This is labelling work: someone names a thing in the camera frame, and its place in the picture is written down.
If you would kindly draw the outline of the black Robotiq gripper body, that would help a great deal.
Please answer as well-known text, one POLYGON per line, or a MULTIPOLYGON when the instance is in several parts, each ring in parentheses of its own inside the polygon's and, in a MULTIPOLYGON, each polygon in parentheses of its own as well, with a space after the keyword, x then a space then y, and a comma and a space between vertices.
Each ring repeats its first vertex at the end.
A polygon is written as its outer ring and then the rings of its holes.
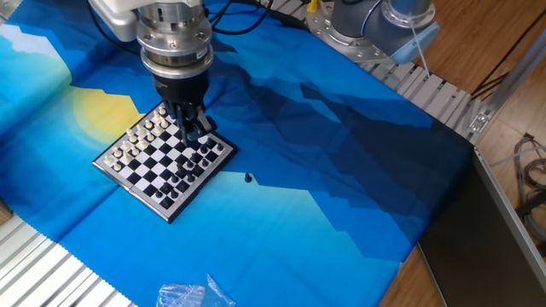
POLYGON ((210 86, 209 72, 191 78, 171 79, 153 74, 154 87, 164 101, 202 105, 210 86))

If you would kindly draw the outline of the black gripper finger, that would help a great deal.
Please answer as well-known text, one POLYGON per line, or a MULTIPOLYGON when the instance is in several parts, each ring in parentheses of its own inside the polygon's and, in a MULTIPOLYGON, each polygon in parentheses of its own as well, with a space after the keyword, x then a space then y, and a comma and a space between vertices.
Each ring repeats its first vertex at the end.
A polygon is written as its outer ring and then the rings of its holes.
POLYGON ((188 104, 186 106, 186 139, 196 142, 217 129, 214 120, 206 115, 206 108, 202 104, 188 104))
POLYGON ((164 100, 163 104, 169 116, 174 120, 174 124, 180 130, 182 142, 185 146, 189 145, 189 139, 186 133, 185 119, 183 115, 182 105, 175 101, 164 100))

